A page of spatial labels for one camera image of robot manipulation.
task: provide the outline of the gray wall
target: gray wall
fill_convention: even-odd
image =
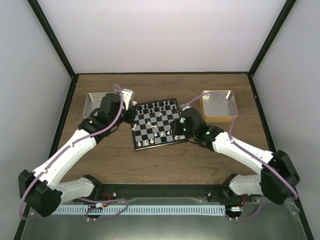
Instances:
[[[297,1],[254,82],[272,137],[300,177],[297,187],[320,239],[320,1]]]
[[[76,73],[248,71],[286,0],[39,0]]]
[[[0,1],[0,239],[18,224],[18,175],[46,161],[70,78],[26,0]]]

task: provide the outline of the wooden table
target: wooden table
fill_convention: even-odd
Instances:
[[[62,132],[61,147],[83,120],[88,93],[110,92],[113,84],[135,91],[138,103],[177,98],[184,104],[202,90],[232,90],[238,117],[232,135],[268,149],[254,96],[246,74],[88,74],[80,75]],[[200,103],[193,104],[200,110]],[[217,123],[229,129],[230,123]],[[134,151],[131,126],[123,123],[110,137],[82,157],[62,180],[90,174],[109,184],[221,184],[233,173],[254,172],[228,156],[189,142]]]

